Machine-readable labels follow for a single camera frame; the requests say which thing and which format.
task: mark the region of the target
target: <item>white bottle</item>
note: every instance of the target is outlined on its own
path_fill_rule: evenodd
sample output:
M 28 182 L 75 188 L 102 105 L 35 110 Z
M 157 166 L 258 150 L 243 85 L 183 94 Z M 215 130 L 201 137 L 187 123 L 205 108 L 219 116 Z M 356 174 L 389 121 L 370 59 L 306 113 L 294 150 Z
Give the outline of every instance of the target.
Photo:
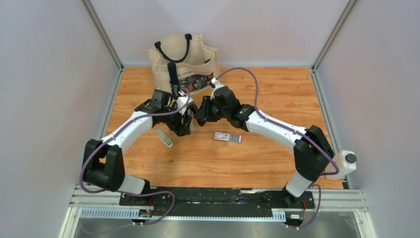
M 339 173 L 336 175 L 326 175 L 325 177 L 329 180 L 337 180 L 347 175 L 350 172 L 356 170 L 356 156 L 353 152 L 343 150 L 336 154 L 332 160 L 337 164 Z M 325 169 L 327 173 L 335 172 L 334 166 L 330 163 Z

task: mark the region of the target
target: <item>printed graphic on bag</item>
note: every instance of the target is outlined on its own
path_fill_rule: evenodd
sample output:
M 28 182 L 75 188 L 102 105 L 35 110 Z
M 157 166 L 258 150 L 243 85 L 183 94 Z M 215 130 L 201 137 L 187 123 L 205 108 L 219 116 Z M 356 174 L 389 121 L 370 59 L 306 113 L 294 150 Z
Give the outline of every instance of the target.
M 179 79 L 179 86 L 186 87 L 190 92 L 200 90 L 208 86 L 213 78 L 213 73 L 209 75 L 194 74 L 186 78 Z

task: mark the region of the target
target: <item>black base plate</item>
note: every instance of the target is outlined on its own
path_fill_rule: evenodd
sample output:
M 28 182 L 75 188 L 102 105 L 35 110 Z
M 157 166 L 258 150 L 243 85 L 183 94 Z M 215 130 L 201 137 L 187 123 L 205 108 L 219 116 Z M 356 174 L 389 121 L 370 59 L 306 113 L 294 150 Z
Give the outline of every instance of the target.
M 193 217 L 271 217 L 272 208 L 303 209 L 304 200 L 308 209 L 315 208 L 312 193 L 305 191 L 301 200 L 287 205 L 283 199 L 284 191 L 251 191 L 251 188 L 212 188 L 212 187 L 156 187 L 150 192 L 171 191 L 175 194 L 175 205 L 171 216 Z M 156 210 L 153 215 L 163 215 L 170 207 L 172 197 L 168 194 L 156 195 Z M 150 199 L 125 195 L 120 198 L 121 206 L 153 206 Z

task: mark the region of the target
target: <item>small package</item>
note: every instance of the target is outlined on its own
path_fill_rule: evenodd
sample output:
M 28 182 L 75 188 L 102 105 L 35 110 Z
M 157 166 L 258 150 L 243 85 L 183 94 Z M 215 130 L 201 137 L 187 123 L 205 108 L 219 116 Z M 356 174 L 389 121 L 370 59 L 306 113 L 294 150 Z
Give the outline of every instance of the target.
M 227 141 L 227 142 L 236 142 L 241 143 L 242 136 L 241 135 L 232 135 L 228 133 L 222 132 L 215 132 L 214 133 L 215 140 Z

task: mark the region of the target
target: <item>cable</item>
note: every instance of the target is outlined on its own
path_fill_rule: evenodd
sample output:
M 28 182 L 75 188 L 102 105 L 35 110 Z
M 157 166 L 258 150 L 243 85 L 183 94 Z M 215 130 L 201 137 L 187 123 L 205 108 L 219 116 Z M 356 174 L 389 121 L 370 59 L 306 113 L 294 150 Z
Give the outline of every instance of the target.
M 118 137 L 119 134 L 121 134 L 129 125 L 131 125 L 132 123 L 136 122 L 137 120 L 141 119 L 141 118 L 146 118 L 146 117 L 158 117 L 158 116 L 167 116 L 167 115 L 171 115 L 171 114 L 175 114 L 180 112 L 182 109 L 184 109 L 185 107 L 187 107 L 187 105 L 190 103 L 191 100 L 191 95 L 190 95 L 190 91 L 187 88 L 181 88 L 180 90 L 186 92 L 188 94 L 188 99 L 187 102 L 182 105 L 182 107 L 178 108 L 177 110 L 173 111 L 173 112 L 168 112 L 168 113 L 155 113 L 155 114 L 145 114 L 145 115 L 141 115 L 138 116 L 132 120 L 130 120 L 129 122 L 127 122 L 125 125 L 123 125 L 121 127 L 120 130 L 118 130 L 113 137 L 109 138 L 108 140 L 104 141 L 102 144 L 100 144 L 93 152 L 92 154 L 89 155 L 89 157 L 87 158 L 86 162 L 83 164 L 82 166 L 82 170 L 80 172 L 79 175 L 79 184 L 80 187 L 82 188 L 83 191 L 87 192 L 87 193 L 100 193 L 105 191 L 105 189 L 99 189 L 99 190 L 89 190 L 85 187 L 85 185 L 83 184 L 83 174 L 86 170 L 86 167 L 88 166 L 89 162 L 93 159 L 93 157 L 97 154 L 98 151 L 100 151 L 100 149 L 102 149 L 106 144 L 108 144 L 109 142 L 111 142 L 113 139 L 115 139 L 116 137 Z
M 297 130 L 295 130 L 295 129 L 291 128 L 291 127 L 288 127 L 288 126 L 286 126 L 284 124 L 281 124 L 279 122 L 273 121 L 273 120 L 271 120 L 269 118 L 266 118 L 264 115 L 262 115 L 262 113 L 260 112 L 260 110 L 257 107 L 257 100 L 258 100 L 258 81 L 257 81 L 257 77 L 255 76 L 254 73 L 252 73 L 252 71 L 250 71 L 249 69 L 244 68 L 244 67 L 233 67 L 233 68 L 230 68 L 230 69 L 226 70 L 225 72 L 221 73 L 218 77 L 216 77 L 216 80 L 219 80 L 219 78 L 222 77 L 223 75 L 225 75 L 226 73 L 228 73 L 230 71 L 233 71 L 233 70 L 236 70 L 236 69 L 244 70 L 244 71 L 248 72 L 249 74 L 251 74 L 251 76 L 254 78 L 254 81 L 255 81 L 254 108 L 255 108 L 255 111 L 257 112 L 257 114 L 261 118 L 263 118 L 264 120 L 266 120 L 266 121 L 268 121 L 268 122 L 270 122 L 270 123 L 272 123 L 274 125 L 277 125 L 277 126 L 279 126 L 281 128 L 284 128 L 284 129 L 286 129 L 288 131 L 291 131 L 293 133 L 296 133 L 296 134 L 300 135 L 305 140 L 307 140 L 311 145 L 313 145 L 323 156 L 325 156 L 327 158 L 327 160 L 330 163 L 332 163 L 332 165 L 334 166 L 335 172 L 323 173 L 323 174 L 321 174 L 321 176 L 322 175 L 336 175 L 336 174 L 338 174 L 339 173 L 338 166 L 335 164 L 335 162 L 332 160 L 332 158 L 323 149 L 321 149 L 321 147 L 318 146 L 312 139 L 310 139 L 308 136 L 306 136 L 305 134 L 301 133 L 300 131 L 297 131 Z
M 87 160 L 85 161 L 85 163 L 83 164 L 83 166 L 82 166 L 82 170 L 80 171 L 80 175 L 79 175 L 79 184 L 80 184 L 80 187 L 82 188 L 82 190 L 83 191 L 85 191 L 85 192 L 87 192 L 87 193 L 100 193 L 100 192 L 103 192 L 103 191 L 105 191 L 105 189 L 99 189 L 99 190 L 89 190 L 89 189 L 87 189 L 86 187 L 85 187 L 85 185 L 83 184 L 83 174 L 84 174 L 84 172 L 85 172 L 85 170 L 86 170 L 86 167 L 87 167 L 87 165 L 89 164 L 89 162 L 93 159 L 93 157 L 97 154 L 97 152 L 100 150 L 100 149 L 102 149 L 106 144 L 108 144 L 109 142 L 111 142 L 113 139 L 115 139 L 116 137 L 118 137 L 118 135 L 119 134 L 121 134 L 129 125 L 131 125 L 132 123 L 134 123 L 134 122 L 136 122 L 137 120 L 139 120 L 139 119 L 141 119 L 141 118 L 145 118 L 145 117 L 159 117 L 159 116 L 167 116 L 167 115 L 171 115 L 171 114 L 175 114 L 175 113 L 178 113 L 178 112 L 180 112 L 182 109 L 184 109 L 185 107 L 187 107 L 188 106 L 188 104 L 190 103 L 190 100 L 191 100 L 191 95 L 190 95 L 190 91 L 187 89 L 187 88 L 181 88 L 180 89 L 180 91 L 183 91 L 184 93 L 187 93 L 188 94 L 188 98 L 187 98 L 187 102 L 184 104 L 184 105 L 182 105 L 180 108 L 178 108 L 177 110 L 175 110 L 175 111 L 173 111 L 173 112 L 168 112 L 168 113 L 156 113 L 156 114 L 145 114 L 145 115 L 141 115 L 141 116 L 138 116 L 138 117 L 136 117 L 136 118 L 134 118 L 134 119 L 132 119 L 132 120 L 130 120 L 129 122 L 127 122 L 124 126 L 122 126 L 121 127 L 121 129 L 120 130 L 118 130 L 114 135 L 113 135 L 113 137 L 111 137 L 111 138 L 109 138 L 108 140 L 106 140 L 106 141 L 104 141 L 102 144 L 100 144 L 93 152 L 92 152 L 92 154 L 90 154 L 89 155 L 89 157 L 87 158 Z M 163 193 L 168 193 L 170 196 L 172 196 L 172 203 L 171 203 L 171 206 L 169 207 L 169 209 L 161 216 L 161 217 L 159 217 L 158 219 L 156 219 L 156 220 L 154 220 L 154 221 L 152 221 L 152 222 L 148 222 L 148 223 L 144 223 L 144 224 L 142 224 L 142 223 L 136 223 L 137 225 L 152 225 L 152 224 L 155 224 L 155 223 L 157 223 L 157 222 L 159 222 L 159 221 L 161 221 L 164 217 L 166 217 L 167 215 L 168 215 L 168 213 L 172 210 L 172 208 L 173 208 L 173 206 L 174 206 L 174 204 L 175 204 L 175 195 L 171 192 L 171 191 L 159 191 L 159 192 L 153 192 L 153 193 L 148 193 L 148 194 L 133 194 L 133 193 L 129 193 L 129 192 L 123 192 L 123 191 L 118 191 L 118 192 L 121 192 L 121 193 L 125 193 L 125 194 L 127 194 L 127 195 L 130 195 L 130 196 L 134 196 L 134 197 L 147 197 L 147 196 L 154 196 L 154 195 L 158 195 L 158 194 L 163 194 Z M 119 229 L 121 229 L 121 228 L 124 228 L 124 227 L 128 227 L 128 226 L 131 226 L 132 224 L 127 224 L 127 225 L 123 225 L 123 226 L 120 226 L 120 227 L 117 227 L 117 228 L 115 228 L 115 229 L 112 229 L 112 230 L 110 230 L 110 231 L 105 231 L 105 232 L 99 232 L 99 233 L 97 233 L 97 232 L 89 232 L 89 231 L 87 231 L 87 230 L 85 230 L 84 228 L 83 228 L 83 226 L 81 226 L 81 229 L 84 231 L 84 232 L 86 232 L 86 233 L 88 233 L 88 234 L 105 234 L 105 233 L 109 233 L 109 232 L 113 232 L 113 231 L 116 231 L 116 230 L 119 230 Z
M 302 200 L 302 203 L 303 203 L 303 211 L 302 211 L 301 215 L 302 215 L 302 219 L 303 219 L 303 217 L 305 216 L 305 212 L 306 212 L 306 203 L 305 203 L 304 200 Z
M 319 196 L 318 196 L 318 206 L 316 207 L 314 217 L 312 217 L 312 219 L 308 223 L 306 223 L 305 225 L 303 225 L 303 226 L 298 226 L 298 227 L 289 226 L 289 227 L 294 228 L 294 229 L 297 229 L 297 230 L 303 229 L 303 228 L 307 228 L 308 226 L 310 226 L 312 224 L 312 222 L 314 222 L 316 216 L 318 215 L 319 208 L 321 207 L 321 186 L 319 186 L 319 184 L 316 184 L 316 183 L 314 185 L 312 185 L 312 186 L 317 186 L 318 187 L 318 193 L 319 193 Z
M 172 94 L 170 93 L 170 94 L 169 94 L 169 103 L 168 103 L 168 105 L 167 105 L 167 106 L 171 105 L 172 100 L 173 100 L 173 96 L 172 96 Z
M 306 139 L 310 144 L 312 144 L 312 146 L 314 146 L 323 156 L 325 156 L 326 158 L 327 158 L 327 160 L 333 165 L 333 167 L 335 168 L 335 172 L 330 172 L 330 173 L 322 173 L 321 174 L 321 176 L 322 175 L 336 175 L 336 174 L 338 174 L 339 173 L 339 169 L 338 169 L 338 166 L 335 164 L 335 162 L 331 159 L 331 157 L 321 148 L 321 147 L 319 147 L 312 139 L 310 139 L 308 136 L 306 136 L 305 134 L 303 134 L 303 133 L 301 133 L 300 131 L 297 131 L 297 130 L 295 130 L 295 129 L 293 129 L 293 128 L 291 128 L 291 127 L 288 127 L 288 126 L 286 126 L 286 125 L 283 125 L 283 124 L 281 124 L 281 123 L 279 123 L 279 122 L 276 122 L 276 121 L 273 121 L 273 120 L 271 120 L 271 119 L 268 119 L 268 118 L 266 118 L 260 111 L 259 111 L 259 109 L 258 109 L 258 107 L 257 107 L 257 101 L 258 101 L 258 81 L 257 81 L 257 77 L 255 76 L 255 74 L 254 73 L 252 73 L 252 71 L 250 71 L 249 69 L 247 69 L 247 68 L 244 68 L 244 67 L 233 67 L 233 68 L 230 68 L 230 69 L 228 69 L 228 70 L 226 70 L 225 72 L 223 72 L 223 73 L 221 73 L 218 77 L 216 77 L 216 80 L 218 81 L 223 75 L 225 75 L 226 73 L 228 73 L 228 72 L 230 72 L 230 71 L 233 71 L 233 70 L 236 70 L 236 69 L 241 69 L 241 70 L 244 70 L 244 71 L 246 71 L 246 72 L 248 72 L 251 76 L 252 76 L 252 78 L 254 78 L 254 81 L 255 81 L 255 98 L 254 98 L 254 108 L 255 108 L 255 111 L 257 112 L 257 114 L 261 117 L 261 118 L 263 118 L 264 120 L 266 120 L 266 121 L 268 121 L 268 122 L 270 122 L 270 123 L 272 123 L 272 124 L 274 124 L 274 125 L 277 125 L 277 126 L 279 126 L 279 127 L 281 127 L 281 128 L 284 128 L 284 129 L 286 129 L 286 130 L 288 130 L 288 131 L 291 131 L 291 132 L 293 132 L 293 133 L 296 133 L 296 134 L 298 134 L 298 135 L 300 135 L 301 137 L 303 137 L 304 139 Z M 321 205 L 321 187 L 318 185 L 318 184 L 315 184 L 315 181 L 313 181 L 310 185 L 309 185 L 309 187 L 313 187 L 313 186 L 317 186 L 318 187 L 318 189 L 319 189 L 319 198 L 318 198 L 318 206 L 317 206 L 317 208 L 316 208 L 316 211 L 315 211 L 315 215 L 314 215 L 314 217 L 306 224 L 306 225 L 303 225 L 303 226 L 300 226 L 300 227 L 293 227 L 293 226 L 291 226 L 291 227 L 293 227 L 293 228 L 295 228 L 295 229 L 299 229 L 299 228 L 306 228 L 306 227 L 308 227 L 313 221 L 314 221 L 314 219 L 315 219 L 315 217 L 317 216 L 317 214 L 318 214 L 318 212 L 319 212 L 319 208 L 320 208 L 320 205 Z

